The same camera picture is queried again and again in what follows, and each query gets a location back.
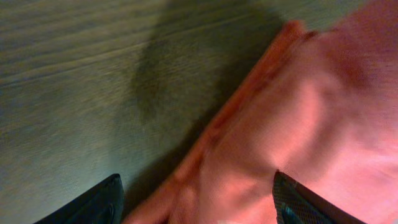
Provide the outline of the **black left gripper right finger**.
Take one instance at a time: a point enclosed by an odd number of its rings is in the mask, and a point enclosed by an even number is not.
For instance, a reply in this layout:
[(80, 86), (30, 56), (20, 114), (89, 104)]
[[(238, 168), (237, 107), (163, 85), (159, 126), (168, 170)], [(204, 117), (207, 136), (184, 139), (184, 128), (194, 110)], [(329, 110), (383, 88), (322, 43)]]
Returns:
[(272, 197), (278, 224), (364, 224), (280, 171), (274, 175)]

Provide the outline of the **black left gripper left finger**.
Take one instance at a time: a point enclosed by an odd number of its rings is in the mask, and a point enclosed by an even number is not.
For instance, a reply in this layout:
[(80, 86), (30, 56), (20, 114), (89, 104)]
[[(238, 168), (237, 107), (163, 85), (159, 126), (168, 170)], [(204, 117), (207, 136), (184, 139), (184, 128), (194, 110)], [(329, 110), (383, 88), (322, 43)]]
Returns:
[(35, 224), (120, 224), (124, 190), (119, 174), (112, 174)]

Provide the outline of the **orange soccer t-shirt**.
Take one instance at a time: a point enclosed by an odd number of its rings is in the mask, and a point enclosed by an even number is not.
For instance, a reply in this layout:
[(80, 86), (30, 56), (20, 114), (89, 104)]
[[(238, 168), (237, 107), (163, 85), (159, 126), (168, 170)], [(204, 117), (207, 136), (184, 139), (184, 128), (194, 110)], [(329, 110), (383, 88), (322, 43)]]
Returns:
[(366, 223), (397, 220), (397, 2), (326, 33), (284, 26), (126, 223), (275, 223), (283, 172)]

